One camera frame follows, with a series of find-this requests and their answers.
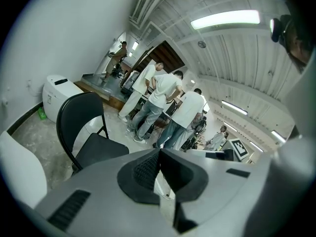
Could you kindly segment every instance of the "green object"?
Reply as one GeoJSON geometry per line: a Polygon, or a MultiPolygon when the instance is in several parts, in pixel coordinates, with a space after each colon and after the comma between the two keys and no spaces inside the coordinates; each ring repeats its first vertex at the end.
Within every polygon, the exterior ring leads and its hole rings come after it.
{"type": "Polygon", "coordinates": [[[44,110],[40,107],[39,108],[39,110],[38,110],[38,114],[39,114],[39,118],[40,119],[45,119],[45,118],[47,118],[46,117],[46,114],[45,114],[45,112],[44,112],[44,110]]]}

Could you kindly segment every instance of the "shoe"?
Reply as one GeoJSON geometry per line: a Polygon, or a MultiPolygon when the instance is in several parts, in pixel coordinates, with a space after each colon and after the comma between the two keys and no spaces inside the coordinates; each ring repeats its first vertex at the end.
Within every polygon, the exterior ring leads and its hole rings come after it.
{"type": "Polygon", "coordinates": [[[118,118],[119,118],[120,120],[122,120],[124,123],[127,123],[126,117],[122,117],[122,116],[118,115],[118,118]]]}
{"type": "Polygon", "coordinates": [[[137,143],[140,143],[140,144],[145,144],[145,143],[146,143],[145,140],[137,140],[137,139],[135,139],[135,137],[134,137],[133,140],[134,140],[135,142],[137,142],[137,143]]]}

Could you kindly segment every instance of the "black chair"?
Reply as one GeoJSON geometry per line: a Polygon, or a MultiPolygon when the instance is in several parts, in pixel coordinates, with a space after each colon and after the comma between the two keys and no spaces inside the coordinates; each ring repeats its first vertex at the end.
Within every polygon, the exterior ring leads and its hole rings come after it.
{"type": "Polygon", "coordinates": [[[56,122],[58,139],[73,162],[74,172],[96,162],[129,154],[128,147],[109,139],[105,125],[103,104],[95,92],[85,92],[68,98],[61,106],[56,122]],[[80,130],[93,118],[101,116],[103,126],[92,133],[78,152],[73,156],[73,146],[80,130]],[[104,130],[106,138],[99,135],[104,130]]]}

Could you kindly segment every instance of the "chair backrest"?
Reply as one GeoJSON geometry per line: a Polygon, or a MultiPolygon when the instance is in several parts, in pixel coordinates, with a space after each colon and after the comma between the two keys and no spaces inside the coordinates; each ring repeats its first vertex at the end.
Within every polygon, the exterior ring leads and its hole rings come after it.
{"type": "Polygon", "coordinates": [[[103,112],[102,100],[95,92],[81,93],[64,102],[58,112],[56,128],[66,153],[73,151],[76,137],[86,123],[98,116],[104,120],[103,112]]]}
{"type": "Polygon", "coordinates": [[[35,208],[46,196],[47,182],[40,161],[6,131],[0,135],[0,168],[15,199],[35,208]]]}

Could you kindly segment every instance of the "blue jeans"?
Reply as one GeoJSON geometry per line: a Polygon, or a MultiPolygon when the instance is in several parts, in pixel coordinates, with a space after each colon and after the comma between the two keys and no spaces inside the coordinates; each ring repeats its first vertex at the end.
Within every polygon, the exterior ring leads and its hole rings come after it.
{"type": "Polygon", "coordinates": [[[136,133],[138,140],[142,140],[145,133],[148,131],[150,126],[159,118],[162,113],[163,108],[159,108],[156,105],[153,105],[149,100],[144,104],[143,108],[135,115],[131,124],[128,126],[130,130],[135,130],[139,122],[147,115],[147,118],[143,125],[139,128],[136,133]]]}
{"type": "Polygon", "coordinates": [[[160,138],[157,140],[156,147],[159,148],[160,145],[164,143],[165,148],[172,148],[173,144],[185,130],[186,129],[184,127],[171,120],[165,130],[162,132],[160,138]]]}

